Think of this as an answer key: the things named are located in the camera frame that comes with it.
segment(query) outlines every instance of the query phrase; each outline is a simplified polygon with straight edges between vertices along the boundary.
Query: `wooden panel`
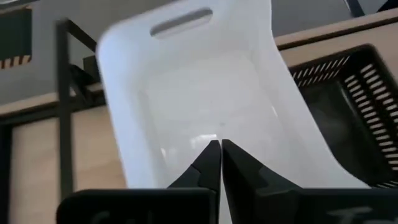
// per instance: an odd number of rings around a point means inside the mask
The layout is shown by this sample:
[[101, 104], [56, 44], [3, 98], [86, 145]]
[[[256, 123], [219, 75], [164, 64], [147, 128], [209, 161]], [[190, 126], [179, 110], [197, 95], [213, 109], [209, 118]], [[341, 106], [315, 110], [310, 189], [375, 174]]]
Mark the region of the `wooden panel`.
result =
[[390, 24], [355, 34], [345, 35], [314, 44], [307, 44], [281, 51], [288, 66], [297, 65], [361, 44], [372, 44], [377, 48], [387, 67], [398, 82], [398, 23]]
[[[75, 113], [73, 130], [76, 189], [125, 188], [107, 107]], [[55, 223], [57, 119], [14, 129], [11, 179], [10, 223]]]

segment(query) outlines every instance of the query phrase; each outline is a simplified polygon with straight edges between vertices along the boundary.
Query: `white plastic basket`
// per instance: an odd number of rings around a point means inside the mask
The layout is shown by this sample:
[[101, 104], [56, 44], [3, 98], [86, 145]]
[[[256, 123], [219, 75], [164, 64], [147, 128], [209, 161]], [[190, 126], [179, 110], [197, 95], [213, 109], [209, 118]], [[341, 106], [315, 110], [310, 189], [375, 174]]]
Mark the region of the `white plastic basket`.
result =
[[[367, 187], [322, 138], [275, 46], [270, 0], [178, 1], [112, 26], [97, 53], [129, 187], [167, 187], [212, 139], [302, 187]], [[222, 192], [222, 223], [225, 206]]]

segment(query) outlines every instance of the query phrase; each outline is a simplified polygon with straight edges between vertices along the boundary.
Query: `beige cabinet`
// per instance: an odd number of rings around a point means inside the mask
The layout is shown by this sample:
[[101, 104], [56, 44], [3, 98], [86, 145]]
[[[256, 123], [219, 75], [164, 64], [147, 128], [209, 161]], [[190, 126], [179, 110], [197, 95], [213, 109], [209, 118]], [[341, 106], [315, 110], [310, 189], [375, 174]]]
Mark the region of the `beige cabinet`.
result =
[[[58, 201], [57, 118], [14, 128], [10, 223], [55, 223]], [[73, 114], [75, 188], [126, 184], [107, 107]]]

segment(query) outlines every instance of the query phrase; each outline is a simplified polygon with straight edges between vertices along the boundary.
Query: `gray floor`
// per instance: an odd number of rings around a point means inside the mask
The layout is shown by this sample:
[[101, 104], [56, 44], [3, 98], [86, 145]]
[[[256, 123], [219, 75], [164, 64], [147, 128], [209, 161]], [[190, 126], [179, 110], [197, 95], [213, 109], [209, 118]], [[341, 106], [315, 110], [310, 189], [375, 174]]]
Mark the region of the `gray floor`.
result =
[[[0, 72], [0, 104], [55, 91], [54, 23], [69, 17], [94, 39], [111, 24], [173, 0], [39, 0], [33, 3], [33, 59]], [[385, 0], [359, 0], [374, 13]], [[344, 0], [272, 0], [274, 36], [350, 19]], [[72, 62], [92, 55], [72, 40]]]

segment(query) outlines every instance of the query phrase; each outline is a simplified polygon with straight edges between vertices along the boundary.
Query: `black plastic basket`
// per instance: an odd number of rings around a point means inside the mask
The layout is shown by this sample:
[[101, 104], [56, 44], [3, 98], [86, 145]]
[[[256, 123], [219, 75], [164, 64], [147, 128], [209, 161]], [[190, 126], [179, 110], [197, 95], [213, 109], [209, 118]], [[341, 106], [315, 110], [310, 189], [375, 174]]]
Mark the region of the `black plastic basket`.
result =
[[398, 88], [376, 49], [361, 45], [290, 72], [336, 160], [371, 187], [398, 188]]

